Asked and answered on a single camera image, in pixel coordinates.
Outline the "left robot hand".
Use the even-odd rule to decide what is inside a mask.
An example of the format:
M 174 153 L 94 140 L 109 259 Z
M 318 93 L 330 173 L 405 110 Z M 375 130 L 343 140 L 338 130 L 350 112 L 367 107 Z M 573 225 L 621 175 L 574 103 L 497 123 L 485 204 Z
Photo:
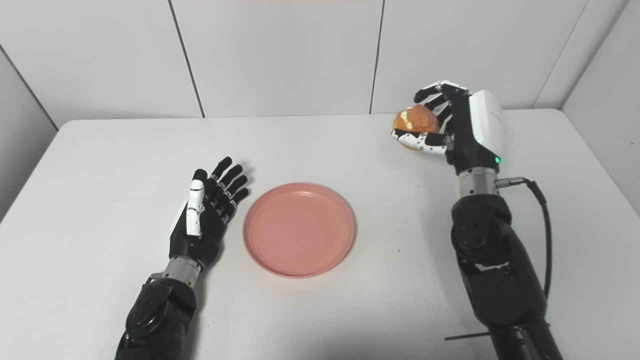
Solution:
M 205 269 L 214 264 L 238 206 L 249 196 L 243 166 L 226 156 L 215 169 L 193 174 L 189 197 L 169 237 L 169 258 L 188 258 Z

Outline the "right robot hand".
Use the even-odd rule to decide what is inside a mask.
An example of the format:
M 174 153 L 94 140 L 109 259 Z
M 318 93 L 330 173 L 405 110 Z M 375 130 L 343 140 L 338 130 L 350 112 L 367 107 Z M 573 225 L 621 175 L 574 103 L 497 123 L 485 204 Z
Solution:
M 413 101 L 435 116 L 438 130 L 400 129 L 391 137 L 414 151 L 442 155 L 460 175 L 485 167 L 498 174 L 503 157 L 505 130 L 498 98 L 486 89 L 471 92 L 450 80 L 419 89 Z

